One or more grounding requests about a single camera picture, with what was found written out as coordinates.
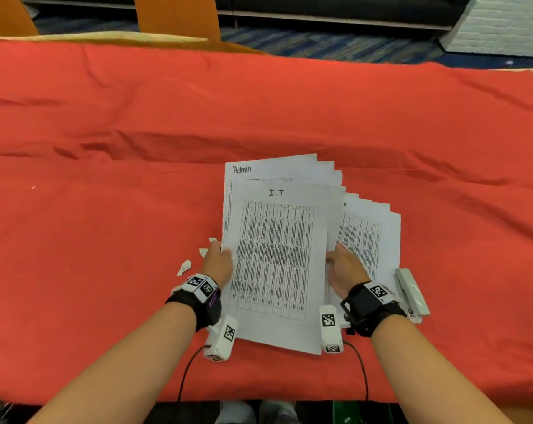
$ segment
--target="pants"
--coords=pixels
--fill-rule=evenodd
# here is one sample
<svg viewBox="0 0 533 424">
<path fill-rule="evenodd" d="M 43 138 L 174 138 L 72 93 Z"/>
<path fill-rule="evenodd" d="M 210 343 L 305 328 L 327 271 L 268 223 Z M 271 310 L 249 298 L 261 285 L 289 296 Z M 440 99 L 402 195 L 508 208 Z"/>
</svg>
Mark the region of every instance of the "pants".
<svg viewBox="0 0 533 424">
<path fill-rule="evenodd" d="M 222 402 L 216 424 L 257 424 L 253 408 L 245 402 Z M 281 400 L 263 400 L 259 424 L 300 424 L 294 406 Z"/>
</svg>

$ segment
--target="green object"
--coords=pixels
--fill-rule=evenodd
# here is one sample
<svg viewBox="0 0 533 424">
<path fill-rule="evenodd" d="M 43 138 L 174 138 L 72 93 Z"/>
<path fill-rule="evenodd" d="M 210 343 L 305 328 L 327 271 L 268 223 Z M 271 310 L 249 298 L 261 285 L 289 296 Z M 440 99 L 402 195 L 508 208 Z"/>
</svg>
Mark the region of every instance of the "green object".
<svg viewBox="0 0 533 424">
<path fill-rule="evenodd" d="M 334 401 L 333 424 L 394 424 L 388 403 Z"/>
</svg>

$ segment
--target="stack of papers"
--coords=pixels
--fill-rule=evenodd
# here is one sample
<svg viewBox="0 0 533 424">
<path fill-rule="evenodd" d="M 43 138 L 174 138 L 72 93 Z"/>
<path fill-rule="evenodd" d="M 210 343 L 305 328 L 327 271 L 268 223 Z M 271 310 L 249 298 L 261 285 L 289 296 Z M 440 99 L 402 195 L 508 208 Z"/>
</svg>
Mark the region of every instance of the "stack of papers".
<svg viewBox="0 0 533 424">
<path fill-rule="evenodd" d="M 341 242 L 369 277 L 398 294 L 400 215 L 346 192 L 341 171 L 317 155 L 225 164 L 223 247 L 233 277 L 221 294 L 237 337 L 321 354 L 318 308 L 341 299 L 327 283 L 325 252 Z"/>
</svg>

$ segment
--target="person's left hand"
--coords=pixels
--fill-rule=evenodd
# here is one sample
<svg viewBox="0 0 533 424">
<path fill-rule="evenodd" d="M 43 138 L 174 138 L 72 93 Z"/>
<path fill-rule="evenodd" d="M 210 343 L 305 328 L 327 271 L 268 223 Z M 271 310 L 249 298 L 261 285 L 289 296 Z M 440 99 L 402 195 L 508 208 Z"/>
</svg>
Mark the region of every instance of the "person's left hand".
<svg viewBox="0 0 533 424">
<path fill-rule="evenodd" d="M 228 284 L 233 273 L 233 261 L 231 260 L 231 250 L 226 248 L 221 252 L 221 243 L 213 241 L 209 245 L 204 264 L 201 267 L 200 274 L 213 278 L 220 290 Z"/>
</svg>

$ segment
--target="hand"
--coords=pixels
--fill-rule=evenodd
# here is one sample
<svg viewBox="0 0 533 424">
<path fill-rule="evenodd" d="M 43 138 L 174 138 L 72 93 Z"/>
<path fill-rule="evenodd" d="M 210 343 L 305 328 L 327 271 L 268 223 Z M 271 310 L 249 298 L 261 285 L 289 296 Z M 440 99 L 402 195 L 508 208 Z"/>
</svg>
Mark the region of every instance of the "hand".
<svg viewBox="0 0 533 424">
<path fill-rule="evenodd" d="M 220 290 L 228 284 L 233 273 L 233 261 L 231 260 L 231 250 L 226 248 L 221 252 L 221 243 L 213 241 L 209 245 L 204 264 L 201 267 L 200 274 L 213 278 Z"/>
<path fill-rule="evenodd" d="M 341 299 L 345 299 L 355 285 L 370 281 L 357 256 L 340 242 L 335 244 L 335 251 L 326 253 L 325 258 L 332 263 L 329 269 L 329 285 Z"/>
</svg>

